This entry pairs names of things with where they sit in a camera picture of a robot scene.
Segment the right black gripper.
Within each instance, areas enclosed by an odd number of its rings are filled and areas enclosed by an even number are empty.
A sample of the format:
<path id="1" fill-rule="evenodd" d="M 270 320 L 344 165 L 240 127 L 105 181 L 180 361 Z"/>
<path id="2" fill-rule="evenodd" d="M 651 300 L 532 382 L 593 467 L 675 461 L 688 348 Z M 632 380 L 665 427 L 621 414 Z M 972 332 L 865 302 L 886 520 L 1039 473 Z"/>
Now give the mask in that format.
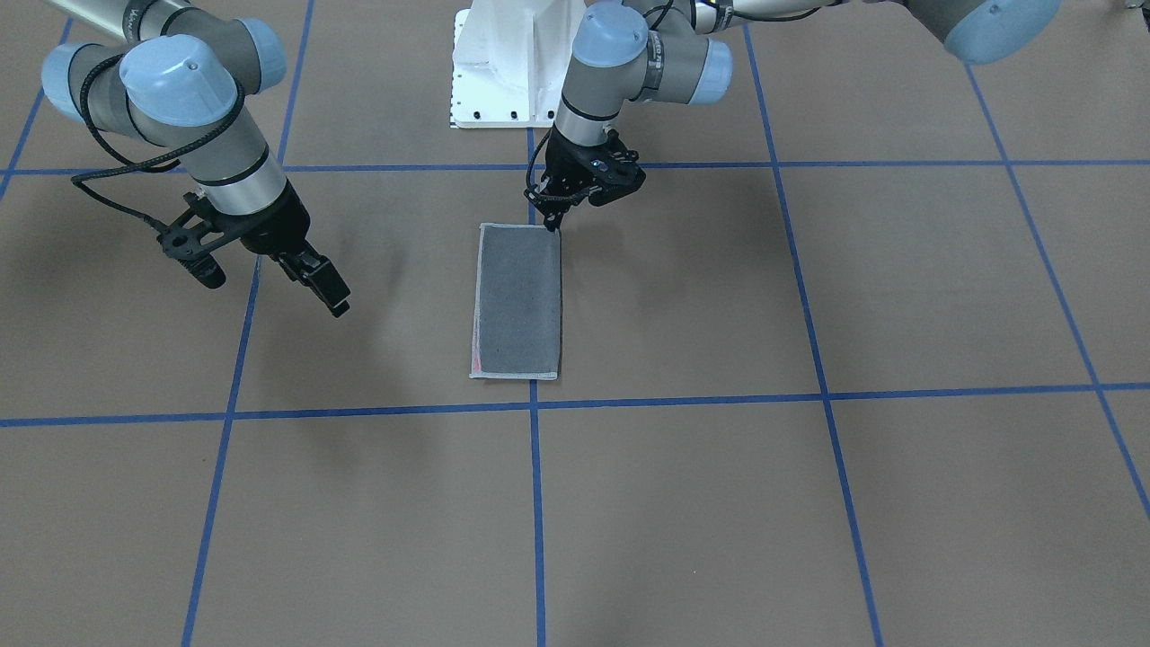
<path id="1" fill-rule="evenodd" d="M 301 199 L 296 193 L 279 193 L 271 205 L 253 216 L 261 222 L 241 234 L 241 245 L 251 253 L 274 255 L 288 278 L 308 287 L 334 318 L 348 311 L 348 283 L 332 261 L 305 239 L 310 214 Z"/>

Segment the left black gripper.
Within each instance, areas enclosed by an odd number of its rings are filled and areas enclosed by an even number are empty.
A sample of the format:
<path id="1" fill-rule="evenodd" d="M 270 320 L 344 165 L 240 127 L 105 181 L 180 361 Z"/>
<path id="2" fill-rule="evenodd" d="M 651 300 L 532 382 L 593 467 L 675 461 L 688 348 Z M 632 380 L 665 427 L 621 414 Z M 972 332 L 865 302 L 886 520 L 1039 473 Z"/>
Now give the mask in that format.
<path id="1" fill-rule="evenodd" d="M 539 211 L 547 232 L 558 232 L 566 213 L 591 195 L 590 155 L 595 146 L 572 143 L 558 128 L 550 128 L 536 147 L 545 151 L 545 169 L 539 182 L 526 180 L 526 199 Z"/>

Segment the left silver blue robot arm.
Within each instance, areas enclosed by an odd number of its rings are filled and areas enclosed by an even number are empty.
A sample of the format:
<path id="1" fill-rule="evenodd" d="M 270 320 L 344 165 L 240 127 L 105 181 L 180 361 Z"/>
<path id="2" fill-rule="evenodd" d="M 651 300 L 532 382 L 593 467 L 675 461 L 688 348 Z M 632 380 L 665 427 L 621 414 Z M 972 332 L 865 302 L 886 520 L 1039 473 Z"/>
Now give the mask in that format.
<path id="1" fill-rule="evenodd" d="M 988 66 L 1030 44 L 1063 1 L 596 1 L 572 37 L 554 122 L 535 154 L 544 172 L 526 180 L 542 226 L 588 201 L 600 208 L 645 182 L 638 152 L 622 143 L 624 102 L 713 105 L 730 88 L 734 54 L 712 34 L 743 24 L 793 23 L 841 3 L 896 3 L 953 57 Z"/>

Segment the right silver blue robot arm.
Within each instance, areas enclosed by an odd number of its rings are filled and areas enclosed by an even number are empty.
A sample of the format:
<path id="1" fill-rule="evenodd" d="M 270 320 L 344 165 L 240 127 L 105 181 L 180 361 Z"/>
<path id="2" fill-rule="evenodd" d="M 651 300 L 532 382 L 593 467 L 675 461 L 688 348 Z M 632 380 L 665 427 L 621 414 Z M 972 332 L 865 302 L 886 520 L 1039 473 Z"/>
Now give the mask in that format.
<path id="1" fill-rule="evenodd" d="M 187 1 L 57 1 L 55 7 L 118 40 L 66 43 L 45 57 L 44 95 L 87 128 L 103 151 L 106 134 L 161 148 L 158 157 L 112 157 L 118 167 L 72 177 L 164 174 L 183 165 L 195 183 L 186 210 L 170 224 L 122 208 L 158 234 L 164 255 L 207 288 L 227 275 L 214 251 L 239 241 L 267 255 L 288 278 L 312 290 L 334 316 L 348 311 L 348 284 L 307 242 L 310 217 L 256 126 L 245 100 L 288 72 L 276 32 L 256 18 L 222 20 Z"/>

